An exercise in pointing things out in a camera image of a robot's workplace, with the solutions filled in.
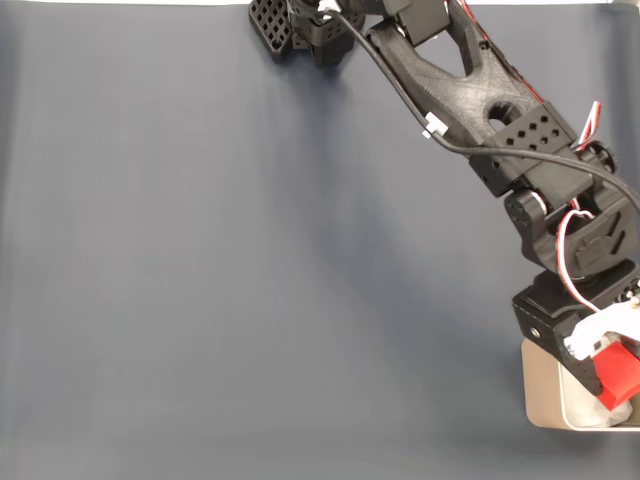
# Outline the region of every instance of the gray surface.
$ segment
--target gray surface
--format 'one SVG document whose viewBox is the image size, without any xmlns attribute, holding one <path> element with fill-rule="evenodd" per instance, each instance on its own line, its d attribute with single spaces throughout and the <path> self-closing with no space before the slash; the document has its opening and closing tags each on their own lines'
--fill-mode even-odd
<svg viewBox="0 0 640 480">
<path fill-rule="evenodd" d="M 476 10 L 638 186 L 636 10 Z M 537 269 L 363 52 L 276 67 L 246 7 L 0 18 L 0 478 L 638 478 L 639 436 L 527 422 Z"/>
</svg>

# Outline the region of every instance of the red block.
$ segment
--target red block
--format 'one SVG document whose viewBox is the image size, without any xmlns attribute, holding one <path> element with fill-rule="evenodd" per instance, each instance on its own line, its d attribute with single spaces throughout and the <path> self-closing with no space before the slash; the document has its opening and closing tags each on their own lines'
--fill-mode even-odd
<svg viewBox="0 0 640 480">
<path fill-rule="evenodd" d="M 640 393 L 640 360 L 620 342 L 609 345 L 593 362 L 604 388 L 598 399 L 609 410 Z"/>
</svg>

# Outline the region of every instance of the black cable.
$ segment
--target black cable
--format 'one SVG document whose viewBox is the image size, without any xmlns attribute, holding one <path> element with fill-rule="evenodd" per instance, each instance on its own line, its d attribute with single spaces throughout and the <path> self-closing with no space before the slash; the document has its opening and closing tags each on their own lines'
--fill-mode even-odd
<svg viewBox="0 0 640 480">
<path fill-rule="evenodd" d="M 385 77 L 391 83 L 391 86 L 398 93 L 402 101 L 409 108 L 411 113 L 418 123 L 422 125 L 422 127 L 426 130 L 429 122 L 424 118 L 422 112 L 418 108 L 418 106 L 411 99 L 404 86 L 400 83 L 400 80 L 395 76 L 385 59 L 380 55 L 380 53 L 376 50 L 376 48 L 367 40 L 360 31 L 354 27 L 347 18 L 342 15 L 340 12 L 336 12 L 334 10 L 326 10 L 326 14 L 331 15 L 335 20 L 340 22 L 345 28 L 353 35 L 353 37 L 357 40 L 357 42 L 362 45 L 362 47 L 366 50 L 369 56 L 376 62 L 376 65 L 382 70 Z M 433 139 L 443 148 L 449 150 L 453 153 L 458 153 L 460 155 L 464 155 L 467 157 L 471 156 L 501 156 L 501 157 L 516 157 L 516 158 L 530 158 L 533 160 L 539 160 L 541 162 L 554 163 L 556 165 L 561 165 L 566 168 L 571 168 L 573 170 L 578 170 L 584 173 L 588 173 L 597 177 L 615 187 L 622 195 L 624 195 L 636 209 L 638 214 L 640 214 L 640 196 L 629 186 L 627 183 L 622 180 L 620 177 L 612 175 L 609 172 L 604 170 L 600 170 L 588 163 L 580 162 L 578 160 L 573 160 L 571 158 L 561 157 L 560 155 L 553 155 L 550 153 L 541 153 L 534 152 L 531 150 L 522 150 L 519 148 L 503 148 L 503 147 L 461 147 L 459 145 L 455 145 L 448 140 L 446 140 L 440 133 L 433 132 L 431 134 Z"/>
</svg>

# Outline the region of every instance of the wire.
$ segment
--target wire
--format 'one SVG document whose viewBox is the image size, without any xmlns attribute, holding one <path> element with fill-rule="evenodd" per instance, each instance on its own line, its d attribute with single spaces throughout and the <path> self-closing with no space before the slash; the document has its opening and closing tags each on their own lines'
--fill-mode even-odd
<svg viewBox="0 0 640 480">
<path fill-rule="evenodd" d="M 558 275 L 560 275 L 562 283 L 564 283 L 564 286 L 567 287 L 567 290 L 569 290 L 569 293 L 573 296 L 573 298 L 575 298 L 578 302 L 583 304 L 585 307 L 590 308 L 594 312 L 599 312 L 600 309 L 598 307 L 596 307 L 593 303 L 584 298 L 580 294 L 580 292 L 578 292 L 578 289 L 573 284 L 573 281 L 569 276 L 569 272 L 567 271 L 564 252 L 564 240 L 567 236 L 567 226 L 569 225 L 569 220 L 571 220 L 571 218 L 575 215 L 583 218 L 588 218 L 590 220 L 593 220 L 595 218 L 591 212 L 587 212 L 586 210 L 570 210 L 560 221 L 560 225 L 558 226 L 558 235 L 556 237 L 556 259 L 558 261 Z"/>
<path fill-rule="evenodd" d="M 462 6 L 462 9 L 466 12 L 467 16 L 469 17 L 469 19 L 473 22 L 473 24 L 478 28 L 478 30 L 480 31 L 480 33 L 482 34 L 482 36 L 484 37 L 484 39 L 489 42 L 489 45 L 491 47 L 491 49 L 493 50 L 493 52 L 498 56 L 498 59 L 502 62 L 502 64 L 513 74 L 515 75 L 522 83 L 524 83 L 524 85 L 527 87 L 527 89 L 531 92 L 531 94 L 536 97 L 536 100 L 538 100 L 538 102 L 540 103 L 544 103 L 544 100 L 542 99 L 542 97 L 538 94 L 538 92 L 535 91 L 535 89 L 531 86 L 531 84 L 529 82 L 527 82 L 527 80 L 522 76 L 522 74 L 516 69 L 516 67 L 514 67 L 509 60 L 507 60 L 507 57 L 505 57 L 504 53 L 502 53 L 502 50 L 500 50 L 498 48 L 498 46 L 493 43 L 493 40 L 491 40 L 491 38 L 489 38 L 489 34 L 485 31 L 484 28 L 482 28 L 482 25 L 480 25 L 480 23 L 476 20 L 476 17 L 473 15 L 473 13 L 471 12 L 471 9 L 469 8 L 469 4 L 467 3 L 466 0 L 457 0 L 458 3 Z"/>
<path fill-rule="evenodd" d="M 598 130 L 598 124 L 600 121 L 600 109 L 602 104 L 597 100 L 593 102 L 591 106 L 591 111 L 589 112 L 589 117 L 587 117 L 587 123 L 584 125 L 584 129 L 582 130 L 582 134 L 578 139 L 578 146 L 574 148 L 576 151 L 584 150 L 589 141 L 596 134 L 596 130 Z"/>
<path fill-rule="evenodd" d="M 373 59 L 376 65 L 380 68 L 387 80 L 391 83 L 391 86 L 395 89 L 402 101 L 405 103 L 409 111 L 416 118 L 418 123 L 427 130 L 429 122 L 423 116 L 422 112 L 415 104 L 413 99 L 409 96 L 400 80 L 395 76 L 391 67 L 387 64 L 382 55 L 376 50 L 376 48 L 367 40 L 360 31 L 354 27 L 347 18 L 340 12 L 335 10 L 325 10 L 325 13 L 331 15 L 332 18 L 340 22 L 344 27 L 353 35 L 356 41 L 365 49 L 369 56 Z M 516 157 L 516 158 L 530 158 L 533 160 L 539 160 L 541 162 L 553 163 L 561 165 L 566 168 L 578 170 L 589 175 L 593 175 L 602 181 L 608 182 L 612 187 L 618 190 L 624 195 L 633 205 L 635 210 L 640 214 L 640 197 L 638 194 L 619 177 L 610 174 L 604 170 L 598 169 L 588 163 L 580 162 L 571 158 L 561 157 L 559 155 L 552 155 L 549 153 L 534 152 L 531 150 L 522 150 L 518 148 L 504 148 L 504 147 L 462 147 L 455 145 L 446 140 L 440 133 L 433 132 L 431 137 L 443 148 L 450 152 L 471 156 L 500 156 L 500 157 Z"/>
</svg>

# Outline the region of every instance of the black robotic arm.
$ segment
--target black robotic arm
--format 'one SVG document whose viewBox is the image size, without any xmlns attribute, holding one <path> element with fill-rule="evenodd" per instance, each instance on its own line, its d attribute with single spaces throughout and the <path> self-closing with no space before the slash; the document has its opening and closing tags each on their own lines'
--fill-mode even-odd
<svg viewBox="0 0 640 480">
<path fill-rule="evenodd" d="M 605 308 L 628 300 L 638 286 L 640 273 L 629 257 L 638 247 L 633 209 L 640 209 L 640 199 L 612 176 L 615 163 L 607 148 L 598 142 L 572 148 L 577 135 L 569 124 L 507 61 L 464 0 L 284 2 L 253 0 L 250 6 L 251 21 L 274 60 L 292 48 L 309 48 L 318 66 L 334 64 L 355 37 L 423 126 L 428 126 L 427 115 L 446 125 L 446 133 L 433 133 L 438 143 L 465 155 L 496 197 L 506 195 L 523 255 L 546 270 L 513 299 L 521 330 L 600 395 L 593 360 L 578 360 L 565 345 L 576 325 L 593 312 L 565 287 L 568 274 L 582 296 Z M 358 31 L 365 15 L 383 16 L 366 38 Z M 443 31 L 460 49 L 463 78 L 415 50 Z M 496 130 L 491 120 L 504 128 Z M 618 190 L 608 188 L 603 178 Z M 578 204 L 589 218 L 577 218 L 563 236 L 562 277 L 557 232 Z"/>
</svg>

